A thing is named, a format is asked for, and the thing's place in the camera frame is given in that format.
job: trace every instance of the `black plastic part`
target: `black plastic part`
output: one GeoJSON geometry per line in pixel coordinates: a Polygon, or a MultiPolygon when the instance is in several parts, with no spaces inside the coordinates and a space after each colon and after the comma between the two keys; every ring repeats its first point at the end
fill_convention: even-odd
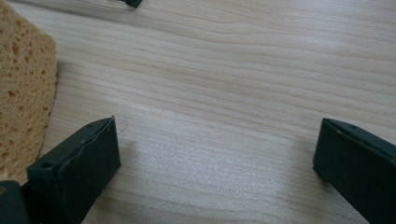
{"type": "Polygon", "coordinates": [[[323,119],[314,170],[370,223],[396,223],[396,146],[354,125],[323,119]]]}
{"type": "Polygon", "coordinates": [[[114,118],[84,126],[28,167],[26,198],[44,200],[50,209],[32,223],[40,218],[43,224],[81,223],[119,167],[114,118]]]}
{"type": "Polygon", "coordinates": [[[30,224],[20,185],[16,181],[0,182],[0,223],[30,224]]]}
{"type": "Polygon", "coordinates": [[[142,0],[119,0],[124,2],[126,5],[130,7],[138,7],[142,0]]]}

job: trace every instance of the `sponge edge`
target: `sponge edge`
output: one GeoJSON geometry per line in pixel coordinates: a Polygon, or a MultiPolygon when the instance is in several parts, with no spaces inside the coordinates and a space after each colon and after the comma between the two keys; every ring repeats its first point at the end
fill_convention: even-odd
{"type": "Polygon", "coordinates": [[[54,39],[0,0],[0,180],[26,181],[56,90],[54,39]]]}

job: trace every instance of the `tabletop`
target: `tabletop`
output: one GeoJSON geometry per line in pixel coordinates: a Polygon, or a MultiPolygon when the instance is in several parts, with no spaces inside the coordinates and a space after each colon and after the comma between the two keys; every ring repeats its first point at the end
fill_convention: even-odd
{"type": "Polygon", "coordinates": [[[41,154],[114,116],[84,223],[367,223],[313,171],[323,118],[396,144],[396,2],[10,1],[57,42],[41,154]]]}

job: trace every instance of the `wood grain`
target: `wood grain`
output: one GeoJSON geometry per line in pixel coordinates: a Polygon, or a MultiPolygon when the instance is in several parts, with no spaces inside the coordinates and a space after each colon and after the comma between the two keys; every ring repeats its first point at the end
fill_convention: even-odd
{"type": "Polygon", "coordinates": [[[324,117],[396,144],[394,1],[51,2],[11,2],[57,41],[42,153],[119,131],[84,223],[366,223],[312,158],[324,117]]]}

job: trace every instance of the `wood grain pattern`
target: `wood grain pattern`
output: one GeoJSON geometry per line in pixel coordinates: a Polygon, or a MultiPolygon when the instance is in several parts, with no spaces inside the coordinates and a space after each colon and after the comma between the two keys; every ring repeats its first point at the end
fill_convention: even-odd
{"type": "Polygon", "coordinates": [[[394,1],[51,2],[11,3],[57,41],[42,153],[97,119],[119,130],[84,223],[366,223],[312,158],[324,117],[396,144],[394,1]]]}

